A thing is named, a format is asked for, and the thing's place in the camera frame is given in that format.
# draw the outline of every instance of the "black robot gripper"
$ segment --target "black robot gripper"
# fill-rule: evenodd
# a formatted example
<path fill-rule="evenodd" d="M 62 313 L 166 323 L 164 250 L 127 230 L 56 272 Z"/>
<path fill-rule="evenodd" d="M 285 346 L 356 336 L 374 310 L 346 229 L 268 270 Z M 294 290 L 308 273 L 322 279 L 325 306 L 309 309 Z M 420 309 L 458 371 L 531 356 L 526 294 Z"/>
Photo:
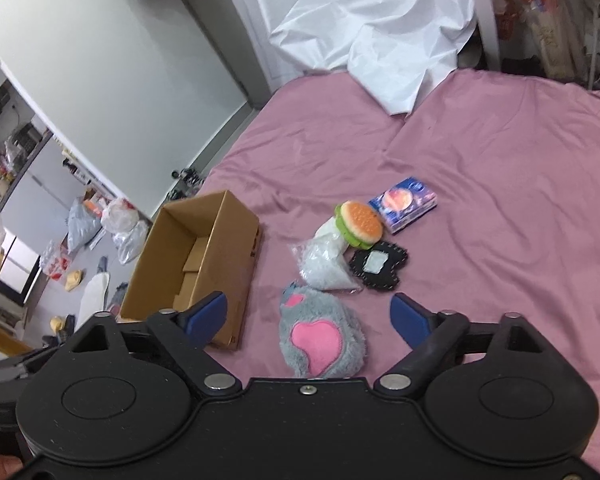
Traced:
<path fill-rule="evenodd" d="M 595 394 L 523 316 L 472 323 L 404 294 L 390 315 L 412 351 L 372 388 L 243 388 L 204 351 L 223 294 L 145 322 L 97 313 L 59 348 L 10 361 L 27 373 L 0 383 L 0 428 L 34 453 L 13 478 L 600 480 L 579 458 Z"/>

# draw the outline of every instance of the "gray plush toy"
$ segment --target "gray plush toy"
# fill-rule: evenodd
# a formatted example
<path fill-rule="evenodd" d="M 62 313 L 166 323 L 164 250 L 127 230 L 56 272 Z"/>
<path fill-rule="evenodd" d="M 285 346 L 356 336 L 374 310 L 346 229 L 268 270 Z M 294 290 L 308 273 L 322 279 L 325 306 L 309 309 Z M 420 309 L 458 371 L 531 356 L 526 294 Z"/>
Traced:
<path fill-rule="evenodd" d="M 336 297 L 292 283 L 280 314 L 280 349 L 296 378 L 351 377 L 362 368 L 360 322 Z"/>

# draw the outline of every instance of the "pink plush belly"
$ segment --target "pink plush belly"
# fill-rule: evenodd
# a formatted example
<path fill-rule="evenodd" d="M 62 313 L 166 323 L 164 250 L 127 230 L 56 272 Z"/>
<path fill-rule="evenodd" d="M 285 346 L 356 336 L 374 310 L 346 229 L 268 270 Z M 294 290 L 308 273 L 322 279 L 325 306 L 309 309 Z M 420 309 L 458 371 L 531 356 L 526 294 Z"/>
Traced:
<path fill-rule="evenodd" d="M 331 321 L 298 322 L 291 330 L 291 342 L 309 359 L 309 374 L 321 375 L 342 352 L 342 336 Z"/>

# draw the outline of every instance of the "black fabric patch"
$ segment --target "black fabric patch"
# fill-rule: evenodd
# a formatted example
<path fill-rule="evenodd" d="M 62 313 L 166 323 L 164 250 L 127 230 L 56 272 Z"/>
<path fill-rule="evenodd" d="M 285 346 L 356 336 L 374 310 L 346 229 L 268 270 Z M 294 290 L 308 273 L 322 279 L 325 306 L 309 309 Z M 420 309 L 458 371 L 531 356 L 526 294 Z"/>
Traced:
<path fill-rule="evenodd" d="M 365 272 L 364 270 L 366 260 L 374 251 L 385 253 L 388 256 L 387 261 L 385 261 L 378 274 Z M 349 268 L 351 269 L 351 272 L 353 272 L 355 276 L 361 278 L 365 286 L 368 286 L 369 288 L 375 288 L 377 290 L 394 290 L 395 286 L 400 281 L 395 274 L 395 270 L 404 267 L 408 259 L 409 253 L 405 249 L 396 244 L 381 240 L 368 250 L 356 250 L 349 261 Z"/>

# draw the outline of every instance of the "blue gripper pad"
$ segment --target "blue gripper pad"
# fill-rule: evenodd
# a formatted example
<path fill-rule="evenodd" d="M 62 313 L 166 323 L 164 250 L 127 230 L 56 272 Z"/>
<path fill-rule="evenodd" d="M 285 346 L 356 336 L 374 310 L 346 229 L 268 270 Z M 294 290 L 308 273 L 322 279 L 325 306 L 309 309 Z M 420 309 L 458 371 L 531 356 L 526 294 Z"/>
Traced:
<path fill-rule="evenodd" d="M 187 320 L 185 334 L 194 346 L 202 348 L 211 343 L 226 321 L 226 296 L 218 294 L 210 301 L 197 308 L 194 314 Z"/>
<path fill-rule="evenodd" d="M 395 331 L 412 350 L 431 335 L 429 319 L 403 301 L 398 294 L 391 298 L 389 315 Z"/>

